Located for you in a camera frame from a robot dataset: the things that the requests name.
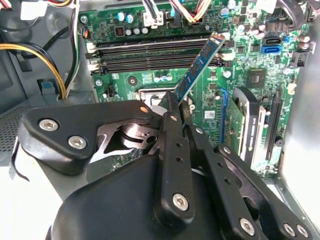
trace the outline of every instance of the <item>white wire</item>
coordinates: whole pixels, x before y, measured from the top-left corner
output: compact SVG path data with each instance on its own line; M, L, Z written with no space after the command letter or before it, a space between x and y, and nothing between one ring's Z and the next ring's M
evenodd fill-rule
M78 17L79 17L79 9L80 9L80 0L75 0L75 13L74 13L74 25L73 25L73 41L74 41L74 45L75 45L75 50L76 50L76 57L77 57L77 66L75 69L75 72L71 78L70 84L68 85L68 87L66 88L66 96L65 98L67 98L69 96L71 87L76 79L76 76L78 74L79 71L79 67L80 67L80 56L79 56L79 46L78 46Z

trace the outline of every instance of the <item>red wire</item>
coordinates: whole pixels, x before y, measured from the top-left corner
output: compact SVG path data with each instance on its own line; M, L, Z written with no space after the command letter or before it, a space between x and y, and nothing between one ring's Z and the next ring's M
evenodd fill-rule
M6 9L9 9L9 8L10 8L5 1L0 0L0 2L1 2L1 4L2 4Z

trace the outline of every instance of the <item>mesh grille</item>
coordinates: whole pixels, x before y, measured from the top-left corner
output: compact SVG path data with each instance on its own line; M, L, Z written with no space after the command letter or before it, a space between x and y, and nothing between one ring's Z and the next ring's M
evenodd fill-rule
M20 106L3 117L0 117L0 152L11 152L13 150L22 115L32 109L43 107L44 106Z

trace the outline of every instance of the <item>blue connector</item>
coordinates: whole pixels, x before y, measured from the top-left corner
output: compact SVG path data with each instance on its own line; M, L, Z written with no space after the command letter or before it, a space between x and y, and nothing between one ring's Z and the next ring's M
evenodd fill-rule
M289 36L284 36L284 37L283 37L283 42L284 42L285 44L288 44L288 43L290 42L290 40L291 40L291 37L289 37Z
M262 46L261 52L263 54L280 54L282 46Z

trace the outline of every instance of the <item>chipset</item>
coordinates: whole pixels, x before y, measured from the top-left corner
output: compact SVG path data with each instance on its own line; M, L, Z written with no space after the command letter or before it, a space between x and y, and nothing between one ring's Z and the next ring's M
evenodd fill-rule
M246 84L248 89L262 89L265 87L267 71L265 68L250 68L246 73Z

